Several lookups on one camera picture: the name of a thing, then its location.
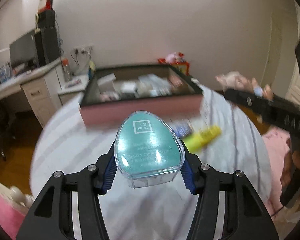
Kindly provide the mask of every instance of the round table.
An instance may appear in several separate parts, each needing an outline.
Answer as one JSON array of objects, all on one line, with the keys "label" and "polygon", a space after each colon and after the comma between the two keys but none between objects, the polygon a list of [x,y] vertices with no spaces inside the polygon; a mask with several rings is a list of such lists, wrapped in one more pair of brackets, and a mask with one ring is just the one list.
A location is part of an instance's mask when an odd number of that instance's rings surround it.
[{"label": "round table", "polygon": [[[198,153],[202,163],[218,171],[242,170],[263,201],[271,190],[271,169],[261,135],[239,109],[222,95],[201,86],[204,92],[201,116],[189,119],[195,130],[216,124],[222,135]],[[116,128],[85,127],[79,102],[82,95],[63,106],[49,121],[37,142],[30,171],[30,187],[37,197],[54,171],[64,174],[81,171],[108,152]],[[73,223],[76,239],[81,239],[76,193],[73,193]],[[220,193],[215,239],[222,233],[225,194]],[[117,171],[111,190],[100,196],[104,222],[111,240],[186,239],[198,196],[185,188],[181,173],[169,183],[130,188]]]}]

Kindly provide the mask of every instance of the clear plastic case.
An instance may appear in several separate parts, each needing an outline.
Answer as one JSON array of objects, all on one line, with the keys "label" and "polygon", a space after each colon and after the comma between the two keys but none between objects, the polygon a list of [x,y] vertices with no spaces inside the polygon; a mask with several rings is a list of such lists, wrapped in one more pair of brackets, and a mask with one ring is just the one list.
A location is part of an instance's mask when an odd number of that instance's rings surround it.
[{"label": "clear plastic case", "polygon": [[180,139],[156,115],[137,111],[118,130],[114,157],[132,188],[172,181],[185,161]]}]

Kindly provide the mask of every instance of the wall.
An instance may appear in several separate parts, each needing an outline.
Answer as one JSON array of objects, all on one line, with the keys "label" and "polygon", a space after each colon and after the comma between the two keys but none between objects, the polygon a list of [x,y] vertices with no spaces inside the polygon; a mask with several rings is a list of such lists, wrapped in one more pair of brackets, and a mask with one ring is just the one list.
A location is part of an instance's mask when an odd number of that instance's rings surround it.
[{"label": "wall", "polygon": [[[0,10],[0,49],[34,28],[38,2],[10,0]],[[214,76],[232,70],[262,77],[271,21],[265,0],[54,0],[53,7],[69,58],[73,47],[91,43],[97,65],[181,51],[191,74],[213,89],[220,89]],[[0,55],[0,63],[7,59]]]},{"label": "wall", "polygon": [[285,97],[293,76],[296,55],[295,47],[298,44],[298,21],[295,12],[291,17],[282,18],[282,47],[277,73],[272,85],[273,92]]}]

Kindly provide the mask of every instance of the transparent plastic lid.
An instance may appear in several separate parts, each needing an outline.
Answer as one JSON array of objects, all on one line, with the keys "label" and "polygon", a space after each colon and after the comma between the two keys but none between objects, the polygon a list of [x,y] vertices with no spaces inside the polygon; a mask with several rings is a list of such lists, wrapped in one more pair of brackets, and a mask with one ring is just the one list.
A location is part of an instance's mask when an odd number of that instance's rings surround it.
[{"label": "transparent plastic lid", "polygon": [[185,152],[169,125],[154,114],[138,111],[118,130],[114,157],[124,176],[137,179],[180,170]]}]

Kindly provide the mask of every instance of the open box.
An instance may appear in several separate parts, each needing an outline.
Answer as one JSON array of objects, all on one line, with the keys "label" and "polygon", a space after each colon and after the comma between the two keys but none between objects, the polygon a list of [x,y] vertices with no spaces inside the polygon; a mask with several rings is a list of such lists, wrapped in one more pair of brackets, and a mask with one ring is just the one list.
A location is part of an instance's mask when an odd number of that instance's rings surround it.
[{"label": "open box", "polygon": [[[98,80],[114,74],[114,87],[125,81],[138,82],[140,76],[154,74],[168,80],[176,75],[186,85],[186,89],[171,95],[156,97],[125,98],[117,101],[102,102]],[[189,77],[171,65],[147,64],[99,68],[90,80],[80,104],[80,113],[86,126],[123,122],[135,111],[148,111],[161,118],[179,114],[200,112],[202,90]]]}]

